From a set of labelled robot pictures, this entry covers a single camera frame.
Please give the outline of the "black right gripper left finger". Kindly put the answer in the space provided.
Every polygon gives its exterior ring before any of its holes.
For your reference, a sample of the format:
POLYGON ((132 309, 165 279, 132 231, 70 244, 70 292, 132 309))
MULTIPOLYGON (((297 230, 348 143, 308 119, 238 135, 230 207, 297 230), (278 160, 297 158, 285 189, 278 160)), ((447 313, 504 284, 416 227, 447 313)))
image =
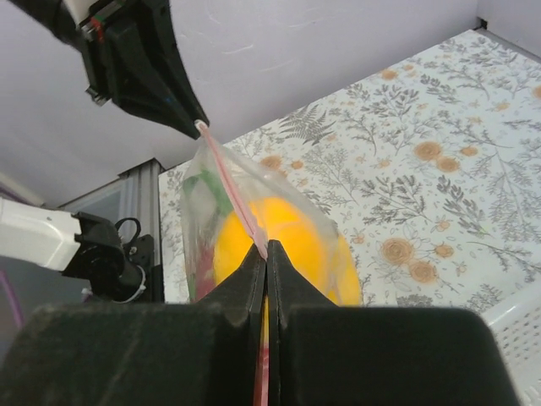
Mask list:
POLYGON ((39 309, 1 369, 4 405, 261 405, 257 249, 194 304, 39 309))

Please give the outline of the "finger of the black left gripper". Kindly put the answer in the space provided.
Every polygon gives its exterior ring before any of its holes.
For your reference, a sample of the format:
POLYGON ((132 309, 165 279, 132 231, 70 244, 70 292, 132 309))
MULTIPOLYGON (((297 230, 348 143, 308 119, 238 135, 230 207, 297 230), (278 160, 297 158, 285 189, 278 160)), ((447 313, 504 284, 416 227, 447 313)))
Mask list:
POLYGON ((142 1, 141 35, 150 65, 165 86, 159 96, 170 108, 177 127, 210 121, 200 105, 183 66, 174 34, 169 1, 142 1))
POLYGON ((159 96, 163 96, 164 94, 165 86, 157 78, 157 74, 154 72, 148 59, 148 107, 121 109, 132 116, 165 125, 185 134, 193 140, 197 140, 199 138, 199 131, 196 129, 195 123, 191 127, 177 127, 175 125, 176 121, 172 118, 170 108, 159 98, 159 96))

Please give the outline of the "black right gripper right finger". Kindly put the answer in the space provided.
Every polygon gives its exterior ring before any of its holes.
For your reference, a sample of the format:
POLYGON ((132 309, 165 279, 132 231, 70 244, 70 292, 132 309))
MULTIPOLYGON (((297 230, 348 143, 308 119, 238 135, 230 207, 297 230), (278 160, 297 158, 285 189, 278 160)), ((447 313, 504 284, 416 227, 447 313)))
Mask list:
POLYGON ((268 247, 271 405, 515 405, 495 338, 470 310, 340 307, 268 247))

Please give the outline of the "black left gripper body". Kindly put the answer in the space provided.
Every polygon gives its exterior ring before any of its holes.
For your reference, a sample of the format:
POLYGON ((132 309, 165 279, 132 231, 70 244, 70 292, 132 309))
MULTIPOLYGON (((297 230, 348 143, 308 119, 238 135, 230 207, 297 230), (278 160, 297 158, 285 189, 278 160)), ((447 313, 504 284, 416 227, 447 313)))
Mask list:
POLYGON ((148 107, 148 3, 92 1, 79 25, 79 50, 89 87, 101 106, 148 107))

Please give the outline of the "yellow fake lemon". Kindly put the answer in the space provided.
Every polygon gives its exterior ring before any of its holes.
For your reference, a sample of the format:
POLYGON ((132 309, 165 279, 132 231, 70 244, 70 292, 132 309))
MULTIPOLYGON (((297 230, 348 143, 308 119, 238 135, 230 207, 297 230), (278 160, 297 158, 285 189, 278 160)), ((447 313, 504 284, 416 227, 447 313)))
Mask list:
MULTIPOLYGON (((293 267, 337 305, 361 305, 361 282, 350 246, 340 233, 322 237, 312 219, 278 197, 250 204, 269 239, 281 243, 293 267)), ((214 247, 213 277, 219 284, 236 271, 253 240, 235 212, 225 219, 214 247)))

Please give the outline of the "clear zip top bag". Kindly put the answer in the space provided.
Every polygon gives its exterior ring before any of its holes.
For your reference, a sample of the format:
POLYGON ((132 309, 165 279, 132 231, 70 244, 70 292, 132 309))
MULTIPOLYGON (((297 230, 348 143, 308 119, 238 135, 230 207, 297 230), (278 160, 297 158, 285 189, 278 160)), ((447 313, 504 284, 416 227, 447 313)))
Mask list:
POLYGON ((199 131, 202 143, 179 192, 189 298, 193 304, 197 303, 224 281, 217 284, 213 277, 214 247, 226 217, 235 212, 253 240, 249 250, 257 249, 265 262, 260 349, 264 402, 261 405, 271 405, 268 402, 270 323, 266 265, 269 244, 277 240, 268 238, 266 228, 258 224, 250 204, 266 197, 278 197, 310 217, 320 236, 333 237, 340 232, 328 216, 279 173, 220 145, 210 135, 207 124, 201 124, 199 131))

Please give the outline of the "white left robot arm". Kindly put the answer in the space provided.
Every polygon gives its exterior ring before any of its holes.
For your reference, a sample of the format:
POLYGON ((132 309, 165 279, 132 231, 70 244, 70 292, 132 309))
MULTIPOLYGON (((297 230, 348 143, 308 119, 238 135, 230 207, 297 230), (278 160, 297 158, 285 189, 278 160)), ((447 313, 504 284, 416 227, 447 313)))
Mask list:
MULTIPOLYGON (((19 1, 17 7, 84 62, 97 105, 175 129, 191 139, 207 122, 178 50, 167 1, 19 1)), ((90 283, 124 304, 147 289, 149 270, 132 260, 121 223, 88 213, 1 202, 1 253, 90 283)))

